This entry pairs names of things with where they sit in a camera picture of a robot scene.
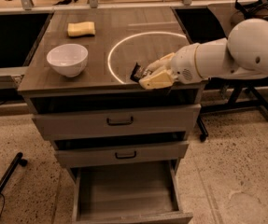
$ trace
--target caster wheel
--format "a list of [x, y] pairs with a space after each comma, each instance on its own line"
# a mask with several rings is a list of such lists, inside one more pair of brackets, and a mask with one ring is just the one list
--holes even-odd
[[245, 89], [245, 93], [246, 93], [246, 94], [249, 94], [250, 92], [251, 92], [251, 90], [250, 90], [249, 88], [246, 88], [246, 89]]
[[200, 134], [200, 141], [201, 141], [201, 142], [205, 142], [206, 137], [207, 137], [207, 135], [205, 135], [205, 134]]
[[20, 166], [25, 167], [28, 163], [28, 160], [20, 160]]

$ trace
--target black stand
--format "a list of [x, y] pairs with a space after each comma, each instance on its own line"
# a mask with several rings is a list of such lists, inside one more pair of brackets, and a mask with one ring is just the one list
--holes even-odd
[[[236, 102], [243, 88], [246, 88], [247, 93], [252, 92], [257, 100]], [[252, 84], [247, 84], [244, 81], [234, 82], [233, 93], [230, 96], [230, 99], [228, 100], [228, 102], [226, 104], [208, 105], [208, 106], [203, 106], [201, 108], [200, 115], [197, 119], [197, 124], [202, 132], [202, 134], [200, 135], [201, 142], [204, 142], [206, 140], [206, 138], [208, 137], [208, 131], [205, 127], [205, 124], [203, 123], [203, 121], [201, 119], [201, 114], [218, 112], [218, 111], [225, 111], [225, 110], [232, 110], [232, 109], [237, 109], [237, 108], [261, 106], [261, 105], [268, 111], [268, 103], [257, 92], [257, 90], [254, 88], [254, 86]]]
[[9, 165], [9, 167], [7, 168], [3, 177], [1, 178], [1, 180], [0, 180], [0, 194], [3, 190], [3, 188], [5, 187], [6, 183], [10, 179], [11, 175], [13, 174], [13, 172], [18, 164], [21, 165], [22, 167], [24, 167], [27, 164], [27, 160], [22, 159], [22, 153], [18, 153], [15, 156], [14, 160]]

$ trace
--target countertop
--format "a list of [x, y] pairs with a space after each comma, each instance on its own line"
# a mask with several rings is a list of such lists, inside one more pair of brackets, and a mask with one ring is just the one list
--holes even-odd
[[[83, 21], [94, 21], [95, 36], [70, 38], [68, 23]], [[81, 44], [89, 51], [87, 67], [77, 77], [59, 75], [46, 60], [51, 49], [65, 43]], [[130, 80], [136, 63], [147, 66], [188, 44], [170, 7], [55, 11], [19, 86], [19, 93], [26, 96], [71, 90], [141, 89]]]

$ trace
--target tile floor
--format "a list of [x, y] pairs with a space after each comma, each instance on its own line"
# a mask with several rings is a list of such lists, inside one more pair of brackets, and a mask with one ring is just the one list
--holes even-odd
[[[190, 224], [268, 224], [268, 116], [262, 108], [203, 115], [209, 137], [190, 135], [177, 180]], [[0, 178], [16, 153], [0, 224], [71, 223], [74, 184], [24, 104], [0, 106]], [[0, 198], [0, 213], [3, 199]]]

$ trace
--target curved white line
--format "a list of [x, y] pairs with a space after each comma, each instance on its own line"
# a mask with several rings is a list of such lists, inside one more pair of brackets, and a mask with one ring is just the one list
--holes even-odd
[[175, 34], [175, 33], [169, 33], [169, 32], [146, 32], [146, 33], [141, 33], [141, 34], [130, 35], [130, 36], [127, 36], [127, 37], [125, 37], [124, 39], [122, 39], [120, 42], [118, 42], [118, 43], [111, 49], [111, 51], [108, 53], [108, 56], [107, 56], [107, 66], [108, 66], [108, 70], [109, 70], [109, 72], [112, 74], [112, 76], [113, 76], [118, 82], [120, 82], [121, 84], [125, 84], [125, 82], [122, 81], [121, 79], [119, 79], [119, 78], [116, 76], [116, 74], [113, 72], [112, 67], [111, 67], [111, 56], [112, 56], [112, 53], [113, 53], [113, 52], [115, 51], [115, 49], [116, 49], [120, 44], [122, 44], [124, 41], [127, 41], [127, 40], [132, 39], [132, 38], [137, 37], [137, 36], [141, 36], [141, 35], [149, 35], [149, 34], [175, 35], [175, 36], [179, 36], [179, 37], [187, 38], [185, 35], [182, 35], [182, 34]]

